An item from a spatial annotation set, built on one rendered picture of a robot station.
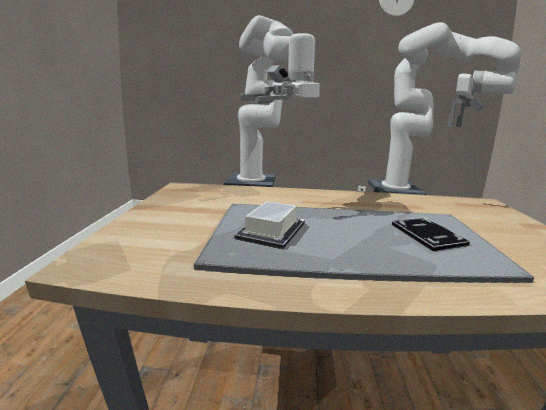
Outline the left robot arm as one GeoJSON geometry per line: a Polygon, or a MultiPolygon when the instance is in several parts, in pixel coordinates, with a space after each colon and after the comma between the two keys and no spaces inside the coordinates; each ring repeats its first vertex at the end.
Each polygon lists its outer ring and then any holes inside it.
{"type": "Polygon", "coordinates": [[[430,46],[463,61],[470,61],[476,55],[497,60],[497,71],[475,73],[471,93],[474,98],[469,103],[476,111],[484,106],[475,97],[475,92],[512,94],[515,90],[521,50],[512,41],[492,36],[471,38],[452,32],[445,23],[434,23],[404,37],[399,43],[399,52],[405,58],[395,70],[394,101],[396,108],[419,114],[401,112],[391,118],[388,167],[386,180],[382,181],[382,185],[388,188],[411,188],[408,177],[413,146],[409,136],[427,137],[433,129],[432,93],[427,89],[415,88],[416,71],[426,62],[426,48],[430,46]]]}

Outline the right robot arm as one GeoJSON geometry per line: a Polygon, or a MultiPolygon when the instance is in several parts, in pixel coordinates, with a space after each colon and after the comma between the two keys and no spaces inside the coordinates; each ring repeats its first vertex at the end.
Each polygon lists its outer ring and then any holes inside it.
{"type": "MultiPolygon", "coordinates": [[[[311,34],[293,34],[282,23],[258,15],[243,32],[239,47],[243,52],[261,57],[248,68],[245,94],[264,93],[264,87],[286,79],[287,82],[313,81],[315,38],[311,34]],[[274,61],[288,60],[288,73],[280,65],[272,66],[274,61]],[[267,81],[267,74],[273,81],[267,81]]],[[[244,105],[239,109],[240,174],[237,179],[240,181],[266,179],[262,174],[263,138],[257,128],[278,127],[282,100],[267,104],[270,105],[244,105]]]]}

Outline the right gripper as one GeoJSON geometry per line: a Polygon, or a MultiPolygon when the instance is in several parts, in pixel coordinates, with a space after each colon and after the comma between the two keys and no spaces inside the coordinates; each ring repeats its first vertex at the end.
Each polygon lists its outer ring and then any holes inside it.
{"type": "Polygon", "coordinates": [[[265,87],[263,94],[240,94],[241,101],[255,101],[255,97],[258,99],[258,103],[272,103],[274,100],[290,99],[291,97],[300,98],[318,98],[319,97],[319,83],[313,83],[313,81],[296,81],[301,83],[283,82],[273,83],[272,87],[265,87]],[[299,88],[299,93],[298,93],[299,88]],[[292,92],[293,91],[293,92],[292,92]],[[281,96],[270,96],[273,95],[281,96]]]}

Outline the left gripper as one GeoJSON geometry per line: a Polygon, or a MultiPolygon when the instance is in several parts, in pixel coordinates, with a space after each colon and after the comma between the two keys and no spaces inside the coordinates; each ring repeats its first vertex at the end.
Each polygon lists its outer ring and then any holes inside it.
{"type": "Polygon", "coordinates": [[[456,127],[461,127],[462,125],[462,119],[463,119],[463,113],[464,113],[464,107],[470,107],[470,101],[474,97],[471,95],[472,89],[473,89],[473,82],[474,82],[474,76],[476,71],[474,72],[473,76],[471,74],[460,74],[458,76],[458,82],[457,82],[457,94],[459,99],[455,99],[453,101],[452,105],[452,111],[451,114],[449,114],[448,118],[448,127],[453,127],[454,122],[454,114],[455,114],[455,108],[457,104],[462,104],[461,107],[461,113],[460,116],[457,116],[457,122],[456,127]],[[462,100],[461,100],[462,99],[462,100]],[[463,101],[466,101],[463,103],[463,101]]]}

